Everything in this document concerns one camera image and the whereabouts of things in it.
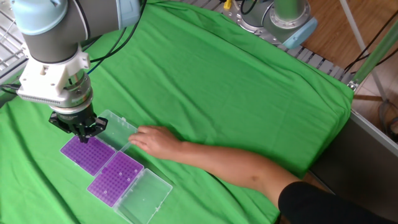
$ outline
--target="human arm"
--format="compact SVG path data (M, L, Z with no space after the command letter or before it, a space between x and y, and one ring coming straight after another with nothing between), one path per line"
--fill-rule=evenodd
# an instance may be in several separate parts
M292 224L394 223L302 182L249 151L181 142L167 128L157 126L141 126L129 140L159 159L199 167L231 184L263 193Z
M263 193L276 207L281 191L296 176L275 162L242 149L181 142L165 127L140 126L131 143L159 159L201 168L233 185Z

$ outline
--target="clear plastic lid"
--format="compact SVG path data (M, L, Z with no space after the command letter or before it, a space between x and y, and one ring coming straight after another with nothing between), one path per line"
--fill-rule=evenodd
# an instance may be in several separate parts
M133 224L147 224L173 187L149 169L114 206L115 212Z
M117 151L124 152L131 145L129 136L137 132L137 128L129 124L125 118L120 118L110 110L102 112L99 117L106 118L108 124L105 131L96 137L110 145Z

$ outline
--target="hand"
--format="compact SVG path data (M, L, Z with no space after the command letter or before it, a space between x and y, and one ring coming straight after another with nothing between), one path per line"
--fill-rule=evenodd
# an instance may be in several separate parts
M173 160L182 148L182 142L166 127L139 126L138 132L132 134L129 141L159 159Z

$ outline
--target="green tube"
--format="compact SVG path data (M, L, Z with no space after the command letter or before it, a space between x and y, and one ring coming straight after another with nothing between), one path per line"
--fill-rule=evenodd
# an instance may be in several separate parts
M391 27L390 31L380 41L380 44L370 54L369 58L365 61L362 67L356 72L352 81L360 84L367 75L374 69L377 63L387 54L390 48L398 40L398 21Z

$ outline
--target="purple tip rack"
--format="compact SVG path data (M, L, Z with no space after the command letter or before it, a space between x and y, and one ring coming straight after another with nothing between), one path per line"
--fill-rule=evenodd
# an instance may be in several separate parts
M82 144L77 136L62 147L61 152L94 176L113 156L115 151L96 138Z
M112 207L143 168L131 157L118 152L87 190Z

